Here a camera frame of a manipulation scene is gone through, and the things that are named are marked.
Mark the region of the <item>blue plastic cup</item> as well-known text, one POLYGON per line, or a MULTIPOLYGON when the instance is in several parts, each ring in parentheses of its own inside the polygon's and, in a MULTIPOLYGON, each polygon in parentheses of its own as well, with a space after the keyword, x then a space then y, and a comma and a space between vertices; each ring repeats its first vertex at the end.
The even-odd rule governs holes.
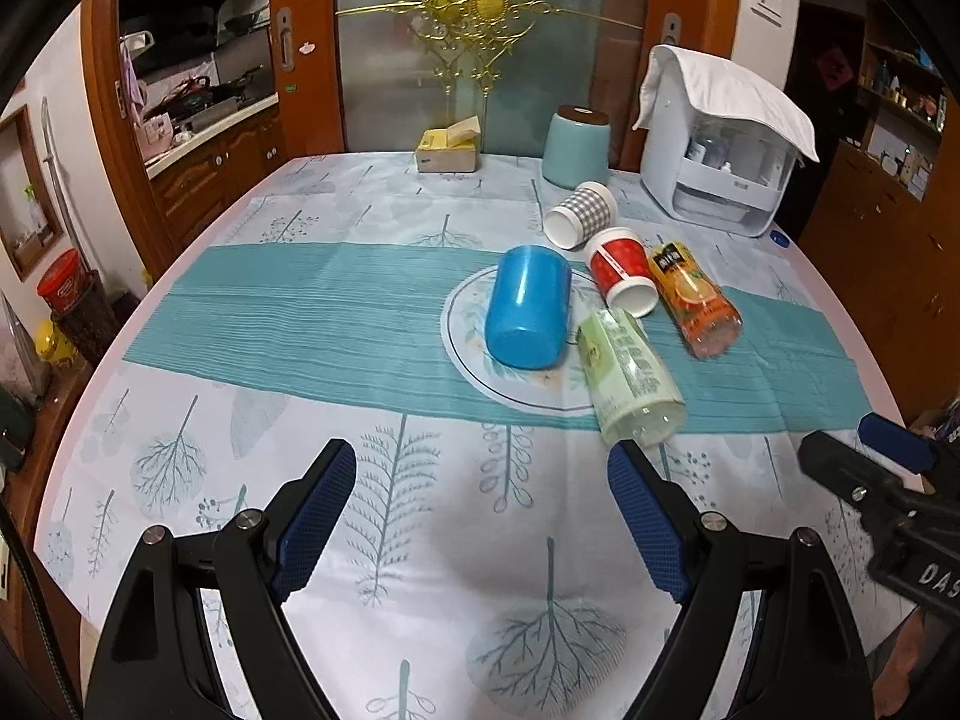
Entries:
POLYGON ((501 255, 494 277, 485 344, 501 364, 524 371, 550 369, 565 352, 571 266, 540 245, 501 255))

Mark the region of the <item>yellow tissue box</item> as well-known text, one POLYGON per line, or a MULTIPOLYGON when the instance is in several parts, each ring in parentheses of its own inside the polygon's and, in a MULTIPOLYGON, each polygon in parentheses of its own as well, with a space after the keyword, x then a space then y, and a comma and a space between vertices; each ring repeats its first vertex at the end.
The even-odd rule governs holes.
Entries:
POLYGON ((428 128, 416 145, 416 169, 421 174, 470 174, 478 167, 482 126, 477 115, 441 128, 428 128))

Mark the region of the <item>light blue canister brown lid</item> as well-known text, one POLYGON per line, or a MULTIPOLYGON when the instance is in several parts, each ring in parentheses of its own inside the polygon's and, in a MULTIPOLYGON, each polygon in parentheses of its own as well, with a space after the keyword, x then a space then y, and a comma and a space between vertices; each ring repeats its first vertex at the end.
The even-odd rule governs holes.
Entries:
POLYGON ((548 127, 542 158, 545 181, 563 188, 608 181, 610 119, 589 107, 562 104, 548 127))

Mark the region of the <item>green label plastic bottle cup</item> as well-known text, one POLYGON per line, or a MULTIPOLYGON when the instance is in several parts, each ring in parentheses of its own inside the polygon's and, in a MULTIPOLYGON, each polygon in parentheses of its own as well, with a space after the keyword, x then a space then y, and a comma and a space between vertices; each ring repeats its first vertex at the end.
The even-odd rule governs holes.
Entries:
POLYGON ((579 323, 579 361, 607 447, 634 440, 649 449, 686 421, 686 403, 635 317, 618 307, 579 323))

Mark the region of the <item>teal striped table runner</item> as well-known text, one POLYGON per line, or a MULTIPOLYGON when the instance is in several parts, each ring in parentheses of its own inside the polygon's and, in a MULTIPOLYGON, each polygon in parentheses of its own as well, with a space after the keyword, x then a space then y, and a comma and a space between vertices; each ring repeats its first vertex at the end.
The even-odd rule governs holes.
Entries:
MULTIPOLYGON (((596 429, 483 397, 448 358, 448 294, 498 265, 486 250, 349 242, 213 245, 160 300, 125 357, 236 387, 430 418, 596 429)), ((851 429, 869 410, 854 361, 810 307, 731 289, 742 335, 698 361, 674 322, 643 327, 695 434, 851 429)))

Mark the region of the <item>gold ornament glass door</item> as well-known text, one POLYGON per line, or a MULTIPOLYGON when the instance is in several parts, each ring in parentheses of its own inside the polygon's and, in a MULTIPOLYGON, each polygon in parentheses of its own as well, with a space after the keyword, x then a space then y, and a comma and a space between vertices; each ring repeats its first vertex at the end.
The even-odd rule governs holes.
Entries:
POLYGON ((647 0, 337 0, 345 142, 410 149, 467 117, 483 151, 539 156, 563 104, 623 142, 647 0))

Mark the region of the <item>grey checkered paper cup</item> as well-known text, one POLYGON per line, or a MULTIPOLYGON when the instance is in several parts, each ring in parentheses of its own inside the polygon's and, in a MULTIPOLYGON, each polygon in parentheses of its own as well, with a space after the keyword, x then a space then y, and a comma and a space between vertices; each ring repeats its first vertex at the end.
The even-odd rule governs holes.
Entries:
POLYGON ((617 216, 619 207, 613 193, 604 184, 586 181, 544 216, 545 238, 558 249, 578 249, 597 232, 612 226, 617 216))

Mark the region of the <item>white desktop organizer box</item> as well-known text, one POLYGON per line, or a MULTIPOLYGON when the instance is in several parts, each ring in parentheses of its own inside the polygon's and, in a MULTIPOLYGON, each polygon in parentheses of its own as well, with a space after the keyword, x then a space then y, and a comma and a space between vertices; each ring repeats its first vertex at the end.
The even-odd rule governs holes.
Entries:
POLYGON ((671 68, 647 128, 641 184, 684 223, 758 238, 775 219, 799 149, 765 125, 700 114, 671 68))

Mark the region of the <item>wooden kitchen cabinet counter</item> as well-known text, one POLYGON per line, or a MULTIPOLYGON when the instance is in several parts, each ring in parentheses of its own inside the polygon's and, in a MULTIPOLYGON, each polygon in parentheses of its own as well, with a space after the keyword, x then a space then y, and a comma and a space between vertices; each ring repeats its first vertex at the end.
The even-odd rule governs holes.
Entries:
POLYGON ((176 254, 286 161, 277 96, 208 127, 148 171, 176 254))

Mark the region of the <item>orange juice bottle cup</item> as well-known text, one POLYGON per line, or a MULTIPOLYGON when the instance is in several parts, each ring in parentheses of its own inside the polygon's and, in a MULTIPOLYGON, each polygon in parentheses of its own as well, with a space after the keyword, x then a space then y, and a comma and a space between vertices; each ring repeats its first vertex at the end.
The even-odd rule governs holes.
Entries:
POLYGON ((659 296, 695 358, 715 358, 736 343, 742 332, 740 312, 683 242, 659 245, 647 261, 659 296))

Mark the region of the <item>small blue bottle cap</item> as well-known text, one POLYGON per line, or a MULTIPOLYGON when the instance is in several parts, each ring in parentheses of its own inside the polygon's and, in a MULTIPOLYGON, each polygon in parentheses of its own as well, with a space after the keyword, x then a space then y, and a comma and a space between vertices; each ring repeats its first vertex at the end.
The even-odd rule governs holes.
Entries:
POLYGON ((788 236, 786 236, 786 234, 782 234, 781 231, 776 231, 776 229, 773 229, 773 231, 770 232, 770 238, 771 241, 773 241, 776 245, 779 245, 779 247, 782 247, 782 249, 788 249, 789 245, 791 245, 788 236))

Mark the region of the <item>white cloth on organizer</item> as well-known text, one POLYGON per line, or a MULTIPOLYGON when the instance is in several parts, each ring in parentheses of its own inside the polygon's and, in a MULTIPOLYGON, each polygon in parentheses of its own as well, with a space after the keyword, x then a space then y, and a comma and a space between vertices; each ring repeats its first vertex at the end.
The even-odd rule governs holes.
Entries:
POLYGON ((686 99, 700 114, 765 125, 799 149, 807 160, 820 161, 814 124, 781 89, 729 59, 670 44, 651 49, 633 130, 651 125, 662 77, 671 68, 679 72, 686 99))

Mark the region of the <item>red tin container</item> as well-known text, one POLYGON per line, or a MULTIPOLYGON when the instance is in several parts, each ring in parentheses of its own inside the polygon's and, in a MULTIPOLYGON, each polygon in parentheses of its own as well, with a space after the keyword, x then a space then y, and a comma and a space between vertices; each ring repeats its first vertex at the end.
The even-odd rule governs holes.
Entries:
POLYGON ((91 281, 91 271, 82 254, 67 249, 44 271, 36 284, 36 293, 52 314, 61 316, 80 299, 91 281))

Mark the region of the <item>dark wooden shelf cabinet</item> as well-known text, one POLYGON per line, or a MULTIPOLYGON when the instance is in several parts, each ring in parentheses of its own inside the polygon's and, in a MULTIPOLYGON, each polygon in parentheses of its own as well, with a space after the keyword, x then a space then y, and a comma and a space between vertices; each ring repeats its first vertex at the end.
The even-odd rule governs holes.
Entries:
POLYGON ((905 419, 958 390, 958 104, 892 10, 812 10, 830 172, 800 234, 905 419))

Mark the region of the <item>leaf pattern tablecloth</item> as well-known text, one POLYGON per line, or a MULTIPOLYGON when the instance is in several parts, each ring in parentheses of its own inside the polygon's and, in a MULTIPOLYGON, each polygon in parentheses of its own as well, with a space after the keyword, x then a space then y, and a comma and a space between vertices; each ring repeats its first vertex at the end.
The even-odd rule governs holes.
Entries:
POLYGON ((36 550, 103 624, 146 528, 224 527, 348 440, 356 486, 286 616, 345 718, 619 718, 677 606, 652 585, 607 483, 599 427, 430 418, 236 387, 125 357, 213 245, 473 249, 544 242, 563 197, 532 158, 425 176, 407 153, 286 163, 151 289, 83 395, 36 550))

